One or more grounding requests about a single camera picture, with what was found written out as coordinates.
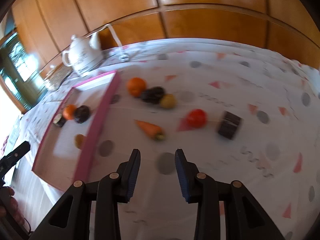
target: teapot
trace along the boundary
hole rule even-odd
[[[91,38],[71,36],[69,50],[62,52],[62,62],[65,66],[72,67],[80,76],[84,77],[87,73],[95,69],[103,60],[101,44],[98,32],[90,35]]]

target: tomato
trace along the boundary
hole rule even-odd
[[[187,115],[188,125],[194,128],[201,128],[207,123],[207,113],[201,109],[194,109]]]

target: teapot handle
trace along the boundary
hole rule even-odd
[[[72,64],[70,63],[69,57],[68,57],[68,60],[67,60],[66,54],[69,55],[69,51],[68,51],[68,50],[64,50],[64,51],[62,52],[62,56],[61,56],[62,62],[64,63],[65,66],[71,67]]]

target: patterned tablecloth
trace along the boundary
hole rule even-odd
[[[122,78],[106,136],[99,142],[106,140],[108,147],[104,156],[95,155],[90,181],[114,171],[133,148],[141,151],[134,196],[119,206],[123,239],[193,239],[196,205],[182,198],[174,167],[177,148],[215,180],[243,182],[286,239],[301,239],[320,207],[320,100],[308,77],[308,72],[319,72],[276,52],[228,41],[167,39],[125,49],[130,62],[119,63],[113,55],[89,75],[118,69]],[[135,76],[148,87],[163,86],[177,97],[178,106],[163,110],[129,96],[125,84]],[[21,136],[31,143],[30,164],[52,115],[80,80],[72,73],[23,117]],[[194,108],[208,113],[210,122],[203,129],[184,125]],[[215,131],[213,120],[225,110],[244,120],[233,141]],[[167,140],[149,140],[134,119],[161,126]],[[101,166],[101,158],[109,158],[110,165]],[[52,202],[57,201],[62,193],[42,183]]]

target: teapot spout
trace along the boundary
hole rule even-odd
[[[89,44],[91,48],[101,50],[101,43],[98,36],[98,32],[95,32],[91,35]]]

